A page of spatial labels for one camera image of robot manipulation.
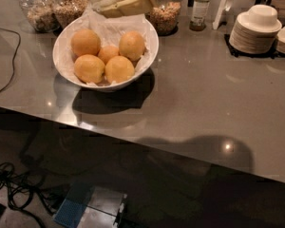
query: gray countertop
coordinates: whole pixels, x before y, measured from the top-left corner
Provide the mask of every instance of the gray countertop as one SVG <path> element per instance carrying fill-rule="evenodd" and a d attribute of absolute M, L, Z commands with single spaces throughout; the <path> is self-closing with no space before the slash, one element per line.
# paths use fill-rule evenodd
<path fill-rule="evenodd" d="M 285 58 L 236 58 L 224 41 L 230 25 L 192 31 L 182 8 L 179 30 L 160 37 L 139 81 L 95 92 L 59 75 L 58 35 L 35 33 L 18 1 L 0 0 L 0 28 L 22 40 L 1 107 L 285 182 Z M 0 87 L 16 45 L 0 30 Z"/>

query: dried food in jar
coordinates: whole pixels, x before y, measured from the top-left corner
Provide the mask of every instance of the dried food in jar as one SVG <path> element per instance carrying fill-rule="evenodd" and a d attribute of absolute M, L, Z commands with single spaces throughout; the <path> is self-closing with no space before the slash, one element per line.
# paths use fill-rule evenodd
<path fill-rule="evenodd" d="M 170 34 L 178 24 L 181 11 L 181 3 L 168 2 L 153 8 L 146 14 L 146 18 L 154 26 L 159 35 Z"/>
<path fill-rule="evenodd" d="M 59 23 L 53 12 L 54 1 L 35 1 L 35 4 L 28 9 L 27 18 L 29 23 L 39 32 L 50 32 L 56 30 Z"/>
<path fill-rule="evenodd" d="M 53 7 L 56 0 L 20 0 L 19 5 L 29 23 L 38 32 L 51 32 L 60 27 Z"/>
<path fill-rule="evenodd" d="M 81 17 L 87 3 L 88 0 L 59 0 L 54 11 L 61 27 L 64 29 L 71 22 Z"/>

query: cable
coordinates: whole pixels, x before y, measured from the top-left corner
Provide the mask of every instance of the cable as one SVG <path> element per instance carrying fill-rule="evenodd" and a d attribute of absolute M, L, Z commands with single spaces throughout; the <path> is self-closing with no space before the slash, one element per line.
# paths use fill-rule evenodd
<path fill-rule="evenodd" d="M 58 197 L 58 195 L 55 196 L 53 194 L 48 195 L 48 197 L 46 197 L 37 187 L 37 185 L 29 183 L 29 172 L 26 172 L 21 175 L 16 175 L 14 173 L 14 166 L 8 162 L 0 164 L 0 190 L 4 186 L 8 189 L 9 209 L 19 211 L 24 215 L 32 217 L 36 220 L 40 228 L 46 228 L 46 225 L 42 222 L 40 218 L 38 218 L 36 215 L 32 214 L 25 208 L 29 206 L 29 204 L 34 198 L 34 195 L 37 195 L 43 206 L 46 208 L 47 212 L 50 215 L 54 215 L 56 210 L 53 211 L 50 205 L 47 204 L 47 201 L 57 200 L 60 197 Z M 28 198 L 22 204 L 17 204 L 17 202 L 19 203 L 19 199 L 15 199 L 19 194 L 28 195 Z"/>
<path fill-rule="evenodd" d="M 11 81 L 13 80 L 13 78 L 15 76 L 15 57 L 17 55 L 18 48 L 20 47 L 20 44 L 21 44 L 21 35 L 14 30 L 6 29 L 6 28 L 0 28 L 0 29 L 3 31 L 7 31 L 7 32 L 14 33 L 14 34 L 18 35 L 18 44 L 16 46 L 16 49 L 13 53 L 12 60 L 11 60 L 12 73 L 11 73 L 11 76 L 10 76 L 8 82 L 0 89 L 0 92 L 2 92 L 3 90 L 5 90 L 10 85 Z"/>

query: bottle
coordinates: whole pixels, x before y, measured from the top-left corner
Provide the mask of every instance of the bottle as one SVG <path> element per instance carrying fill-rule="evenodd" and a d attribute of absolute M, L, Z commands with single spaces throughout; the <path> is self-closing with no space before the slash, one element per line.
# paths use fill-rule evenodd
<path fill-rule="evenodd" d="M 88 0 L 58 0 L 55 6 L 55 15 L 64 29 L 71 22 L 81 17 L 86 10 Z"/>
<path fill-rule="evenodd" d="M 189 28 L 194 31 L 202 31 L 206 28 L 205 18 L 208 12 L 210 0 L 194 0 L 192 16 Z"/>
<path fill-rule="evenodd" d="M 53 8 L 57 0 L 20 0 L 19 5 L 37 32 L 51 32 L 60 27 Z"/>

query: white bowl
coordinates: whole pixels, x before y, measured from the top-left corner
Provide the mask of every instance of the white bowl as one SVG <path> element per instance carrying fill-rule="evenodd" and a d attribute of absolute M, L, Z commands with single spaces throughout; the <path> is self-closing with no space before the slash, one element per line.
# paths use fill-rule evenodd
<path fill-rule="evenodd" d="M 254 5 L 239 14 L 237 20 L 247 29 L 261 33 L 279 32 L 282 28 L 276 9 L 267 5 Z"/>
<path fill-rule="evenodd" d="M 123 33 L 133 29 L 139 31 L 145 40 L 146 52 L 136 64 L 134 76 L 125 82 L 119 84 L 113 83 L 111 85 L 109 83 L 103 83 L 102 85 L 86 84 L 80 81 L 74 74 L 76 56 L 71 50 L 70 39 L 74 32 L 83 28 L 93 29 L 100 36 L 102 46 L 118 46 Z M 53 61 L 58 72 L 73 84 L 97 91 L 113 92 L 130 85 L 144 74 L 154 62 L 158 50 L 158 34 L 143 14 L 106 19 L 102 15 L 91 11 L 73 21 L 61 32 L 54 45 Z"/>

